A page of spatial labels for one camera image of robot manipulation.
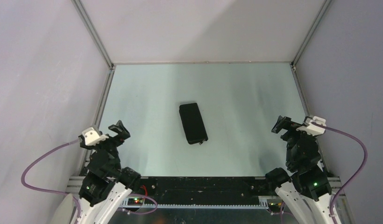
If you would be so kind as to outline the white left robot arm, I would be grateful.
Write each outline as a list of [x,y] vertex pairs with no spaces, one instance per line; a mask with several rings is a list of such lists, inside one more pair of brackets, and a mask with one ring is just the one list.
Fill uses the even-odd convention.
[[119,157],[118,147],[130,138],[129,131],[121,120],[108,128],[116,135],[103,134],[92,126],[78,137],[79,146],[92,153],[75,203],[76,224],[107,224],[124,199],[140,191],[141,174],[123,168]]

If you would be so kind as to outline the black zippered tool case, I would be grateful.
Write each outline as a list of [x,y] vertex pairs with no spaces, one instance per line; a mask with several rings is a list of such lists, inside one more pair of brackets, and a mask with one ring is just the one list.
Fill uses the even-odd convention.
[[179,115],[189,145],[202,144],[208,141],[206,128],[197,103],[179,106]]

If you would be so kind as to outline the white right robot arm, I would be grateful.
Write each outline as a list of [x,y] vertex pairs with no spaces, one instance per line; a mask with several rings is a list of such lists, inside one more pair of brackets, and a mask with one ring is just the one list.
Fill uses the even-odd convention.
[[320,117],[306,117],[302,124],[279,116],[273,133],[285,130],[286,169],[276,168],[265,175],[265,189],[282,199],[280,214],[288,206],[300,224],[340,224],[341,219],[331,204],[334,198],[329,179],[320,166],[321,154],[317,137],[326,125]]

